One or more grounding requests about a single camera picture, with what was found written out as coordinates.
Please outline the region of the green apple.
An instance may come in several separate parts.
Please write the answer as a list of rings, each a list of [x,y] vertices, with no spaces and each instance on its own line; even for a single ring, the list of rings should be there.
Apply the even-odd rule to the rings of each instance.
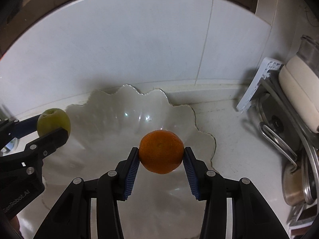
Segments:
[[[71,121],[67,113],[62,109],[48,109],[37,120],[37,133],[39,137],[59,128],[65,129],[68,132],[68,136],[70,136]]]

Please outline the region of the orange tangerine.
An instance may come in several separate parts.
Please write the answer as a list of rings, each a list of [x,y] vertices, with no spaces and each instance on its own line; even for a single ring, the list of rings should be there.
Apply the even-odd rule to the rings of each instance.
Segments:
[[[138,153],[140,162],[148,171],[168,174],[182,163],[184,144],[175,133],[160,129],[142,138]]]

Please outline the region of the stainless steel pot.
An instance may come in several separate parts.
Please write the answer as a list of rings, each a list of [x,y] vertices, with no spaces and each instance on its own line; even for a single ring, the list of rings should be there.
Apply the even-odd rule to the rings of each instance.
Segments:
[[[305,150],[297,160],[297,169],[287,164],[282,176],[283,197],[286,204],[294,207],[300,203],[312,205],[317,199],[317,190],[312,167]]]

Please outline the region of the white scalloped fruit bowl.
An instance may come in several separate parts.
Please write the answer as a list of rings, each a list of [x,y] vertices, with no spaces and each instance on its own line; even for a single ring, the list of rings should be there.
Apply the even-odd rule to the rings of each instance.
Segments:
[[[154,130],[175,133],[196,158],[212,166],[215,138],[198,130],[191,107],[171,105],[161,90],[141,94],[125,85],[114,94],[95,91],[85,104],[70,105],[66,112],[70,138],[44,161],[47,208],[72,179],[96,179],[114,169]],[[192,195],[183,166],[165,175],[140,166],[132,194],[118,208],[125,238],[198,238],[205,203]]]

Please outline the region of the steel pan lid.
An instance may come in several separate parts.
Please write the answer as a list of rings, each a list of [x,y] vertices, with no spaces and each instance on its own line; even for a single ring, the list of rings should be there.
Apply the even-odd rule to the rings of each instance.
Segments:
[[[268,92],[256,99],[255,106],[262,135],[290,162],[290,172],[298,170],[302,142],[282,107]]]

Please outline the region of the grey corner shelf rack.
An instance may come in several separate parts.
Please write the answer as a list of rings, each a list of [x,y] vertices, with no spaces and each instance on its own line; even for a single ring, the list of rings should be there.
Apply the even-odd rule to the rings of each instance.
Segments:
[[[290,238],[318,238],[318,134],[312,132],[306,126],[284,94],[279,83],[279,73],[283,66],[283,63],[280,61],[272,58],[265,58],[252,79],[252,82],[248,86],[248,89],[238,102],[236,109],[241,113],[247,111],[251,107],[256,109],[256,99],[260,97],[262,93],[268,92],[273,96],[280,107],[282,107],[292,122],[302,142],[300,155],[301,152],[305,150],[312,167],[316,183],[317,199],[312,205],[300,203],[297,206],[292,207],[287,204],[291,208],[286,221],[289,228],[288,236]],[[283,167],[281,181],[284,168],[290,163],[283,155],[282,157]]]

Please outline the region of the cream pot with glass lid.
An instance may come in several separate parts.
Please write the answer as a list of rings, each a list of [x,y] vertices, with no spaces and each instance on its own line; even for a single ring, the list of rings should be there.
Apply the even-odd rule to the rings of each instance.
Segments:
[[[306,126],[318,133],[318,42],[301,37],[296,54],[281,68],[280,86]]]

